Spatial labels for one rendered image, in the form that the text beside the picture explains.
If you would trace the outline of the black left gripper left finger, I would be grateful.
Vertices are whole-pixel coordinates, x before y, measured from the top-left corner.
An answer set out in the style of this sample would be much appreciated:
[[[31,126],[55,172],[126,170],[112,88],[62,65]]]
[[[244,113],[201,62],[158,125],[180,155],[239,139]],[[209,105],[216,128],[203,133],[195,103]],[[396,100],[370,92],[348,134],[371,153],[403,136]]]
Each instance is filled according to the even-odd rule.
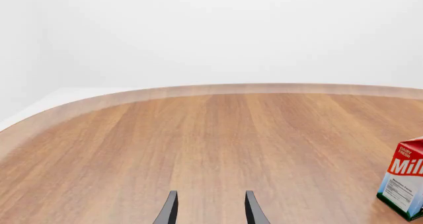
[[[178,215],[178,192],[172,190],[153,224],[176,224]]]

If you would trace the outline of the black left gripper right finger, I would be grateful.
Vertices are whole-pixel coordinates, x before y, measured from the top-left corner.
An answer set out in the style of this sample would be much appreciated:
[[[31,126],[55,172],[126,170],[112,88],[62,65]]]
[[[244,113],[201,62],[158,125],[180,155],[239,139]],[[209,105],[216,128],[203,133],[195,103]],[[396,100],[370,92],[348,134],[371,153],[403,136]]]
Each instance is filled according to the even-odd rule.
[[[270,224],[251,190],[245,192],[245,215],[247,224]]]

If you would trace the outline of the red and white milk carton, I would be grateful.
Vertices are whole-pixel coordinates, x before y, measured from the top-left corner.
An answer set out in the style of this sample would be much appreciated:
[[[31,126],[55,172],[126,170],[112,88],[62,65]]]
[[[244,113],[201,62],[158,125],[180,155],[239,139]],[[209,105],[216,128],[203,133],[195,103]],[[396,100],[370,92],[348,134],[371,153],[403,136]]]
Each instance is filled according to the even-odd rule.
[[[423,217],[423,136],[399,142],[377,198],[407,221]]]

